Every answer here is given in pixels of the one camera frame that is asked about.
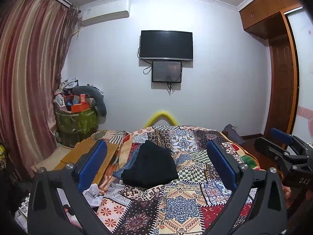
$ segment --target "wooden floor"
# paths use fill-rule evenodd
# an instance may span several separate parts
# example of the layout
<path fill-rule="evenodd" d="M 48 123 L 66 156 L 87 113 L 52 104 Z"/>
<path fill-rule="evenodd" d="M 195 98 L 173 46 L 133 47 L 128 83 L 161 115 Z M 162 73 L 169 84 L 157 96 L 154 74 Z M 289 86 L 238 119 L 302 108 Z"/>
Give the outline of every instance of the wooden floor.
<path fill-rule="evenodd" d="M 265 155 L 262 155 L 255 150 L 254 142 L 256 139 L 257 138 L 246 139 L 245 143 L 242 144 L 242 147 L 258 160 L 261 169 L 268 170 L 270 167 L 275 167 L 276 164 L 274 161 L 268 159 Z"/>

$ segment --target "metal bolt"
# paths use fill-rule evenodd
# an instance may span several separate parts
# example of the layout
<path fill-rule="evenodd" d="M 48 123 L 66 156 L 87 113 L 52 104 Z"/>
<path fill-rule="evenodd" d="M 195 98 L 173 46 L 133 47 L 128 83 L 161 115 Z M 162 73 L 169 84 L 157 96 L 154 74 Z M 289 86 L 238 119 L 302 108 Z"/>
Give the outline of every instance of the metal bolt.
<path fill-rule="evenodd" d="M 73 167 L 74 167 L 74 164 L 66 164 L 65 165 L 66 169 L 73 169 Z"/>
<path fill-rule="evenodd" d="M 45 170 L 46 170 L 45 167 L 40 167 L 40 168 L 37 169 L 37 172 L 38 173 L 43 173 Z"/>
<path fill-rule="evenodd" d="M 239 164 L 239 167 L 241 169 L 248 169 L 248 165 L 247 164 Z"/>
<path fill-rule="evenodd" d="M 276 170 L 274 167 L 270 167 L 270 172 L 271 172 L 271 173 L 276 173 L 277 170 Z"/>

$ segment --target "orange box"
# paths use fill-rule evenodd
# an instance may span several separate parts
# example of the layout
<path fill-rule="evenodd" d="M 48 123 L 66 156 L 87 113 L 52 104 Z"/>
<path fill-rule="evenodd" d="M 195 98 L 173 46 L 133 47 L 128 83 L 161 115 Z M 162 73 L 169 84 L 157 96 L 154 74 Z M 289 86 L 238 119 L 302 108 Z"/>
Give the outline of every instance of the orange box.
<path fill-rule="evenodd" d="M 81 94 L 79 99 L 80 99 L 80 103 L 82 103 L 82 104 L 86 104 L 87 103 L 85 94 Z"/>
<path fill-rule="evenodd" d="M 79 104 L 74 104 L 74 105 L 72 105 L 72 110 L 71 110 L 71 112 L 72 112 L 72 113 L 75 113 L 75 112 L 82 112 L 82 111 L 88 110 L 88 109 L 90 109 L 89 103 L 85 103 L 85 104 L 79 103 Z"/>

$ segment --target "black flat screen tv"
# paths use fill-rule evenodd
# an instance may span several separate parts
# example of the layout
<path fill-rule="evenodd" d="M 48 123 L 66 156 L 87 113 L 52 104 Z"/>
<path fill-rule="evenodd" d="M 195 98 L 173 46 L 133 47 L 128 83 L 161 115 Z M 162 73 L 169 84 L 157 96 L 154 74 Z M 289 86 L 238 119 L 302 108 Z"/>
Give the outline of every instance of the black flat screen tv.
<path fill-rule="evenodd" d="M 192 33 L 141 31 L 140 59 L 193 61 Z"/>

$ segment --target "blue jeans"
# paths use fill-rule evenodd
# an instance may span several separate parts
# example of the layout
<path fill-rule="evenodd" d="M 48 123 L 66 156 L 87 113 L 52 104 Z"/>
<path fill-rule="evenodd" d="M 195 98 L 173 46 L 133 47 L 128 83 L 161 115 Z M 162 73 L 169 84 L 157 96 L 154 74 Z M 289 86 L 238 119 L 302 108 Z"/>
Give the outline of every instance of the blue jeans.
<path fill-rule="evenodd" d="M 113 172 L 113 176 L 118 178 L 118 179 L 121 179 L 121 175 L 122 175 L 123 171 L 125 169 L 130 169 L 131 167 L 133 167 L 134 162 L 136 161 L 138 152 L 139 152 L 139 149 L 136 149 L 134 151 L 133 155 L 131 156 L 131 158 L 127 161 L 127 163 L 125 163 L 125 165 L 122 168 L 120 168 L 118 171 Z"/>

